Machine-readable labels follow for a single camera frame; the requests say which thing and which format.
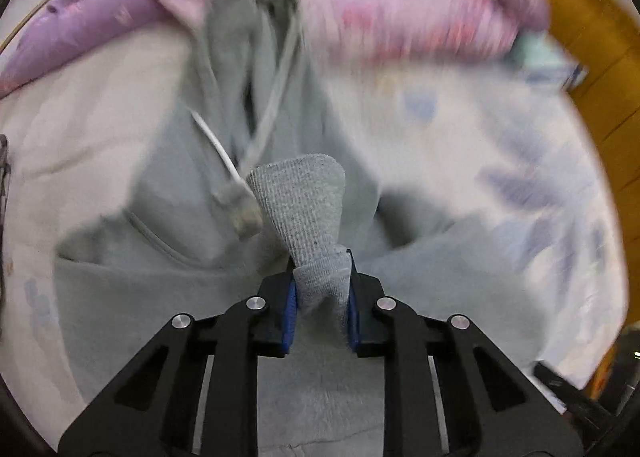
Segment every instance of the black device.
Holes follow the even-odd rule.
[[[214,355],[200,455],[257,456],[257,358],[286,356],[295,309],[287,271],[223,315],[175,315],[71,424],[58,454],[193,455],[206,360]],[[348,333],[358,357],[385,360],[384,457],[578,457],[585,446],[590,456],[631,455],[608,453],[614,416],[543,363],[534,374],[566,403],[574,425],[469,318],[420,316],[355,265]]]

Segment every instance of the bed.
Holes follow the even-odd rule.
[[[0,32],[39,1],[12,0]],[[178,24],[153,24],[0,101],[14,168],[0,373],[53,447],[84,407],[57,324],[54,246],[127,201],[189,50]],[[322,75],[381,186],[411,187],[454,215],[481,216],[548,311],[540,358],[583,387],[625,318],[627,281],[607,179],[571,100],[499,63]]]

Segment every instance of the gray sweatshirt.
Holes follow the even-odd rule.
[[[174,113],[129,205],[58,248],[60,326],[74,377],[90,400],[175,313],[223,313],[255,293],[263,276],[284,269],[295,246],[273,214],[266,214],[259,233],[239,237],[228,199],[234,182],[192,111],[239,167],[246,167],[261,138],[266,143],[250,165],[331,156],[344,170],[342,176],[332,172],[342,183],[321,180],[315,161],[293,178],[287,172],[259,180],[254,174],[260,169],[250,177],[256,191],[274,188],[270,202],[290,199],[309,183],[312,196],[341,197],[322,201],[322,213],[333,222],[318,233],[328,244],[323,256],[337,257],[331,265],[336,273],[314,272],[314,257],[296,260],[296,279],[309,294],[291,354],[260,360],[258,443],[264,456],[379,456],[382,361],[355,358],[335,328],[346,296],[342,246],[387,294],[440,319],[465,313],[523,368],[542,348],[544,318],[478,218],[454,222],[415,196],[380,195],[345,142],[300,44],[290,62],[283,60],[295,10],[295,0],[212,0],[194,36]],[[278,88],[277,113],[265,125]],[[260,204],[264,209],[263,199]],[[287,224],[289,233],[296,231],[295,220]]]

